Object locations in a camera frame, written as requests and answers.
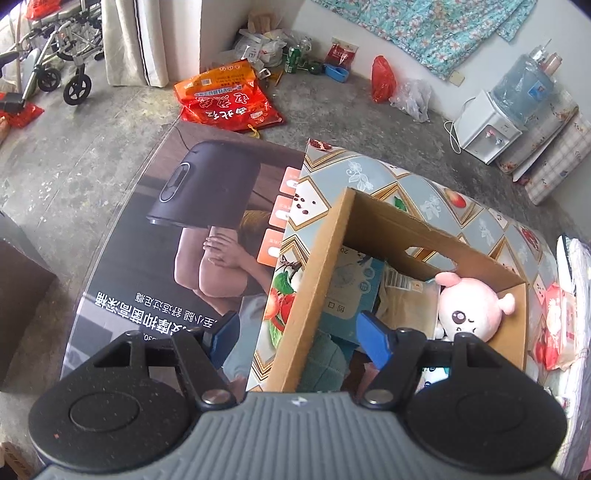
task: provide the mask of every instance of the green can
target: green can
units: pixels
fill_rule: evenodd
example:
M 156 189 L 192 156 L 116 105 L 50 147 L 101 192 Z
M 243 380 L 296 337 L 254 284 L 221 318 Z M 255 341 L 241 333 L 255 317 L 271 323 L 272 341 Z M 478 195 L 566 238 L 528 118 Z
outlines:
M 297 65 L 300 61 L 301 50 L 299 47 L 290 47 L 287 51 L 287 60 L 285 61 L 285 72 L 295 73 L 297 71 Z

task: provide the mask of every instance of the red package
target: red package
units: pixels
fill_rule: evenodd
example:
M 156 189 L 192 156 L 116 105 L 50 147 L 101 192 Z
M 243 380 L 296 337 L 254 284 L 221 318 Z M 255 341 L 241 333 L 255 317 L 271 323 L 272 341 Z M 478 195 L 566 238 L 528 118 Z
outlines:
M 357 49 L 356 45 L 333 38 L 332 46 L 324 59 L 324 63 L 349 71 Z
M 371 98 L 376 103 L 385 102 L 396 90 L 396 77 L 388 61 L 378 55 L 371 68 Z
M 4 93 L 0 92 L 0 100 L 4 98 Z M 0 116 L 6 117 L 8 125 L 15 128 L 23 128 L 30 124 L 35 118 L 41 115 L 45 110 L 31 102 L 25 102 L 21 112 L 6 113 L 0 111 Z
M 546 327 L 544 366 L 548 370 L 566 369 L 576 359 L 574 319 L 577 312 L 574 295 L 553 284 L 546 291 Z
M 29 0 L 25 17 L 39 20 L 60 9 L 60 0 Z
M 181 118 L 239 132 L 282 123 L 279 112 L 258 86 L 247 60 L 197 75 L 174 86 Z

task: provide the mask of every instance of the plush toy ear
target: plush toy ear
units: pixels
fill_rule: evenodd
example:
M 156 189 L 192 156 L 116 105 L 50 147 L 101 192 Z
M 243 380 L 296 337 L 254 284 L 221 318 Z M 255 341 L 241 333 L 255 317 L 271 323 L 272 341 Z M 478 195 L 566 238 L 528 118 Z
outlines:
M 460 283 L 461 278 L 454 272 L 441 272 L 435 275 L 435 283 L 443 287 L 453 287 Z
M 508 293 L 498 301 L 499 308 L 505 315 L 511 315 L 515 311 L 515 297 Z

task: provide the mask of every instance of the person's hand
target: person's hand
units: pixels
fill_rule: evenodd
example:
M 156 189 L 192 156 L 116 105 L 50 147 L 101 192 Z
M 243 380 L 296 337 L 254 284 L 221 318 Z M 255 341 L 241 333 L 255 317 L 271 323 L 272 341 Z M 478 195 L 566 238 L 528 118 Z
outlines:
M 209 261 L 218 267 L 242 268 L 250 256 L 236 240 L 222 233 L 208 236 L 203 249 L 209 253 Z

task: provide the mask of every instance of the green fabric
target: green fabric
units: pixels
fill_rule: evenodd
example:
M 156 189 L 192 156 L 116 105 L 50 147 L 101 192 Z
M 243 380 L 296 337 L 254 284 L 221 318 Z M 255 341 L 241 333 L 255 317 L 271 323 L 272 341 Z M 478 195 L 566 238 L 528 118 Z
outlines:
M 270 320 L 269 320 L 269 335 L 271 335 L 271 343 L 277 349 L 277 347 L 279 345 L 279 341 L 281 340 L 281 337 L 283 336 L 283 333 L 281 333 L 281 330 L 279 330 L 279 328 L 277 328 L 275 325 L 273 325 L 273 322 Z
M 283 295 L 290 295 L 294 292 L 290 284 L 290 275 L 288 272 L 279 273 L 273 278 L 273 287 Z
M 347 371 L 348 363 L 339 346 L 331 340 L 330 335 L 318 331 L 297 391 L 339 391 Z

